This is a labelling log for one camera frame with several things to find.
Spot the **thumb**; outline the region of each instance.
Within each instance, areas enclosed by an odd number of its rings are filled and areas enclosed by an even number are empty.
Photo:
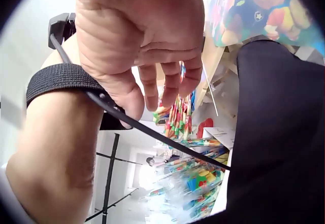
[[[125,110],[125,114],[139,120],[144,110],[144,97],[131,72],[131,69],[113,75],[96,77],[98,83],[107,91],[117,105]]]

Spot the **cartoon dog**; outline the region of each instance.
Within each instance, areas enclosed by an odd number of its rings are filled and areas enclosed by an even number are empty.
[[[289,7],[276,8],[270,13],[264,29],[272,40],[277,40],[279,33],[284,33],[290,40],[295,41],[300,31],[310,25],[308,10],[299,0],[290,0]]]
[[[260,34],[267,23],[270,9],[283,4],[284,0],[234,0],[223,20],[221,41],[231,45],[254,34]]]

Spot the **skin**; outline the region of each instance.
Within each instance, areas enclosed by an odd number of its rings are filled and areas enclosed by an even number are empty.
[[[72,36],[63,48],[73,63],[80,64],[76,44]],[[57,63],[62,60],[54,51],[43,67]],[[46,93],[29,105],[6,175],[18,201],[36,223],[85,221],[102,117],[103,110],[75,90]]]
[[[155,63],[166,75],[164,106],[188,95],[201,79],[202,0],[77,0],[81,66],[134,119],[157,108]],[[186,76],[180,84],[179,61]],[[138,66],[143,97],[132,66]]]
[[[202,0],[77,0],[77,33],[63,44],[128,115],[139,119],[144,98],[131,73],[139,66],[149,109],[157,107],[154,64],[166,75],[164,104],[185,96],[202,71]],[[178,61],[187,69],[180,85]],[[62,63],[54,51],[43,67]],[[54,91],[27,109],[17,152],[6,175],[29,216],[39,224],[83,223],[93,193],[97,134],[103,110],[84,93]]]

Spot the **star badge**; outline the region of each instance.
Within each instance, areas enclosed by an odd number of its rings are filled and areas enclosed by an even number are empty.
[[[260,21],[261,19],[263,18],[263,15],[261,14],[260,11],[256,11],[255,14],[254,14],[254,19],[255,21]]]

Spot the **black metal frame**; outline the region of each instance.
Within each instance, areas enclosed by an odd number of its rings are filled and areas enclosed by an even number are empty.
[[[103,203],[103,209],[97,213],[95,213],[94,215],[88,217],[86,219],[86,221],[89,221],[93,218],[95,218],[96,216],[103,214],[103,218],[102,218],[102,224],[106,224],[107,221],[107,210],[113,206],[116,206],[117,203],[119,203],[120,201],[124,200],[127,196],[132,195],[132,193],[137,190],[137,188],[135,190],[133,190],[131,193],[125,195],[124,197],[122,197],[121,199],[119,199],[118,201],[116,201],[115,203],[111,204],[110,206],[108,206],[108,199],[109,199],[109,191],[110,191],[110,183],[112,180],[112,174],[113,174],[113,167],[114,167],[114,161],[115,160],[119,160],[119,161],[124,161],[124,162],[128,162],[128,163],[133,163],[133,164],[139,164],[142,165],[140,163],[136,163],[136,162],[132,162],[132,161],[127,161],[127,160],[123,160],[123,159],[119,159],[116,158],[116,150],[117,150],[117,145],[119,142],[119,138],[120,135],[119,134],[115,134],[115,138],[114,138],[114,144],[113,144],[113,148],[112,148],[112,155],[108,156],[102,153],[98,153],[96,152],[96,155],[101,156],[101,157],[105,157],[105,158],[109,158],[110,162],[109,162],[109,167],[108,167],[108,173],[107,173],[107,180],[106,180],[106,187],[105,187],[105,193],[104,193],[104,203]]]

